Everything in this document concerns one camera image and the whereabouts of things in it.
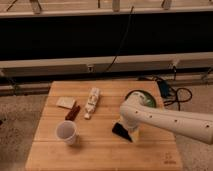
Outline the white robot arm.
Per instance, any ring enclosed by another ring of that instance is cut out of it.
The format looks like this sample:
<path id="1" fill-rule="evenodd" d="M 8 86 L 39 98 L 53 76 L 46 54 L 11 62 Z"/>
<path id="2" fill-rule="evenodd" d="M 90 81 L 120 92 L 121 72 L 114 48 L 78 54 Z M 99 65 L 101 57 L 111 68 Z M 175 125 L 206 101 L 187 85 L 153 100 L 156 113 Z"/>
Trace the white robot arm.
<path id="1" fill-rule="evenodd" d="M 213 144 L 213 115 L 156 108 L 147 92 L 133 91 L 120 106 L 121 123 L 128 131 L 141 123 Z"/>

